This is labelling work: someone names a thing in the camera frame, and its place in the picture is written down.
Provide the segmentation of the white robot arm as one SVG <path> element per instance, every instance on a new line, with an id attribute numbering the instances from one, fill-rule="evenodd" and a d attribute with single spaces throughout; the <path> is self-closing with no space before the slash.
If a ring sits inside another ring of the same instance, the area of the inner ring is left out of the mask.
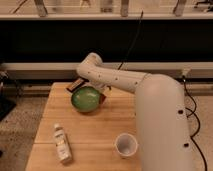
<path id="1" fill-rule="evenodd" d="M 179 82 L 163 74 L 105 68 L 96 53 L 86 56 L 77 73 L 97 88 L 108 85 L 134 95 L 142 171 L 195 171 Z"/>

